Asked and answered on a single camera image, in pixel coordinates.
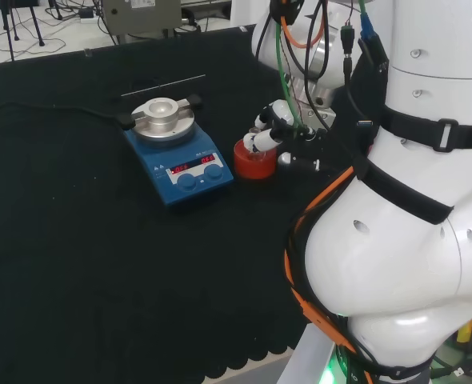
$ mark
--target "red cup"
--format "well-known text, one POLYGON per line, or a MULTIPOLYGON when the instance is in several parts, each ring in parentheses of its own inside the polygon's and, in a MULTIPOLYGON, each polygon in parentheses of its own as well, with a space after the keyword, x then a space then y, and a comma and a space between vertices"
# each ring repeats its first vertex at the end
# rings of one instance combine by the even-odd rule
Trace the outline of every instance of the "red cup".
POLYGON ((275 173, 277 169, 277 150, 253 154, 249 152, 240 140, 234 146, 234 170, 241 178, 262 180, 275 173))

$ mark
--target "black strap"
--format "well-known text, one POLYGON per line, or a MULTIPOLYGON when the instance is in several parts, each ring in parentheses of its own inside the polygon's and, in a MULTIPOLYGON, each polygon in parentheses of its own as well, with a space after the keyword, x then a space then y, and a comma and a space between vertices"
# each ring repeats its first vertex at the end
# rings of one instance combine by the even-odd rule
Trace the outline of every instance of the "black strap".
POLYGON ((370 362, 369 360, 362 358, 350 350, 343 347, 345 354, 348 358, 351 359, 352 365, 358 366, 361 370, 364 370, 368 374, 373 374, 376 376, 387 376, 392 378, 393 380, 405 380, 406 378, 411 378, 416 374, 420 374, 430 368, 430 365, 434 359, 432 356, 429 360, 425 361, 423 364, 419 364, 418 366, 412 366, 410 368, 405 368, 402 366, 382 366, 380 364, 376 364, 374 362, 370 362))
POLYGON ((406 186, 363 155, 355 157, 354 172, 357 179, 385 200, 430 224, 440 224, 453 210, 452 206, 446 206, 406 186))
POLYGON ((380 124, 395 136, 431 146, 437 152, 472 150, 472 126, 461 126, 456 120, 434 122, 384 107, 380 124))

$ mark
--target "black tablecloth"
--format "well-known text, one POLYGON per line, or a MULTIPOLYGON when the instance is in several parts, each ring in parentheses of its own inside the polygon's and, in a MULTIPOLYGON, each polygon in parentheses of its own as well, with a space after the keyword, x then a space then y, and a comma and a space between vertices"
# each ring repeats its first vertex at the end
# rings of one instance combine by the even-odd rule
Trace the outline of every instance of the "black tablecloth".
MULTIPOLYGON (((196 92, 197 121, 232 167, 236 141, 282 96, 250 35, 2 64, 0 102, 114 114, 196 92)), ((0 383, 201 382, 294 347, 306 320, 283 279, 283 239, 327 178, 236 181, 167 210, 117 127, 81 113, 0 110, 0 383)))

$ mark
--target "red led display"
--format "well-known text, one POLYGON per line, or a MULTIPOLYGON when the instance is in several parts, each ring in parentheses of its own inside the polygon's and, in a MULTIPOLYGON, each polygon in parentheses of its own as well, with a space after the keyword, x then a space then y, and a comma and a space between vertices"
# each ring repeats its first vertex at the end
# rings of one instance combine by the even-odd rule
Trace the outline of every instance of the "red led display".
POLYGON ((203 158, 198 158, 196 160, 192 160, 191 162, 185 162, 184 164, 181 164, 179 166, 172 166, 169 169, 172 174, 179 174, 183 172, 184 170, 193 168, 194 166, 200 166, 201 164, 207 164, 208 162, 214 162, 215 160, 216 160, 216 157, 214 156, 214 154, 208 154, 207 156, 204 156, 203 158))

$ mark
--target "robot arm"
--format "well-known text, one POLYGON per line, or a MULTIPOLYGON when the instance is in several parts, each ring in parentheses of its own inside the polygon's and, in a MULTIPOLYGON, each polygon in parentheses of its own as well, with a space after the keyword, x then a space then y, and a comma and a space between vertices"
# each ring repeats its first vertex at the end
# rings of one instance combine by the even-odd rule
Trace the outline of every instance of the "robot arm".
POLYGON ((255 119, 255 130, 243 138, 243 145, 251 153, 267 152, 281 145, 295 134, 303 140, 312 140, 316 131, 308 126, 293 128, 293 115, 287 102, 277 100, 267 106, 255 119))
MULTIPOLYGON (((377 18, 379 16, 390 19, 390 1, 385 0, 389 6, 371 8, 370 14, 377 18)), ((303 8, 301 9, 299 16, 295 23, 290 27, 290 33, 296 41, 304 43, 306 36, 308 35, 312 15, 316 6, 316 0, 307 0, 303 8)), ((341 44, 341 29, 342 26, 351 24, 355 27, 355 34, 359 35, 361 32, 360 28, 360 12, 357 8, 351 12, 351 8, 347 4, 339 4, 335 2, 328 2, 328 19, 329 19, 329 35, 330 35, 330 59, 328 60, 328 66, 324 76, 317 80, 308 81, 308 92, 312 99, 315 100, 315 105, 309 103, 307 98, 306 86, 305 86, 305 71, 303 70, 302 63, 305 63, 306 50, 297 48, 295 45, 290 45, 290 48, 286 50, 286 38, 282 36, 281 41, 281 55, 282 62, 286 63, 284 71, 290 75, 290 94, 294 100, 293 108, 296 114, 300 115, 301 120, 310 128, 318 130, 323 128, 324 130, 331 127, 335 120, 335 113, 332 111, 331 103, 333 101, 335 90, 345 84, 345 75, 343 73, 343 63, 345 55, 341 44), (297 65, 294 65, 294 58, 298 61, 301 66, 300 70, 297 65), (323 116, 324 121, 320 122, 319 116, 323 116)), ((314 30, 318 30, 321 24, 321 15, 315 20, 314 30)), ((267 22, 268 13, 263 15, 262 20, 256 25, 254 35, 252 39, 252 48, 254 54, 258 54, 258 59, 274 69, 278 69, 278 58, 276 49, 276 22, 272 19, 271 22, 267 22)), ((317 76, 322 67, 325 59, 325 39, 322 38, 316 46, 310 50, 310 66, 307 73, 310 77, 317 76)), ((357 44, 354 45, 354 55, 358 57, 361 54, 360 48, 357 44)), ((353 71, 354 64, 357 60, 353 61, 350 65, 350 69, 353 71)), ((293 119, 291 113, 286 113, 289 117, 286 121, 293 126, 293 119)), ((270 140, 270 132, 262 132, 260 134, 248 134, 246 136, 246 148, 250 151, 258 149, 257 146, 253 146, 250 142, 251 137, 255 136, 257 142, 263 140, 267 142, 263 150, 269 150, 272 147, 280 145, 281 140, 270 140)))
MULTIPOLYGON (((306 1, 290 28, 296 39, 304 38, 302 42, 313 3, 306 1)), ((472 126, 472 2, 377 0, 373 4, 379 3, 385 16, 375 26, 378 30, 384 25, 383 38, 394 36, 386 105, 412 118, 412 129, 415 119, 472 126)), ((348 16, 337 16, 344 5, 329 4, 329 66, 326 76, 310 84, 313 90, 317 86, 333 90, 345 82, 344 52, 336 38, 348 16)), ((358 34, 356 16, 354 12, 351 20, 358 34)), ((265 23, 263 18, 254 32, 253 50, 256 54, 265 31, 258 59, 277 68, 276 25, 272 20, 265 29, 265 23)), ((308 70, 317 68, 325 51, 323 42, 312 49, 308 70)), ((359 53, 355 47, 354 54, 359 53)), ((302 50, 296 55, 300 62, 306 58, 302 50)), ((288 53, 283 57, 292 59, 288 53)), ((290 74, 305 80, 294 66, 290 74)), ((302 104, 301 95, 297 101, 302 104)), ((450 134, 451 129, 445 126, 444 131, 450 134)), ((332 314, 348 317, 348 331, 361 350, 367 348, 368 357, 382 366, 422 366, 449 335, 472 319, 472 149, 440 153, 381 128, 368 160, 412 190, 453 207, 453 213, 440 224, 426 222, 353 179, 312 227, 305 252, 308 284, 332 314)), ((428 381, 429 372, 428 378, 420 374, 378 380, 428 381)))

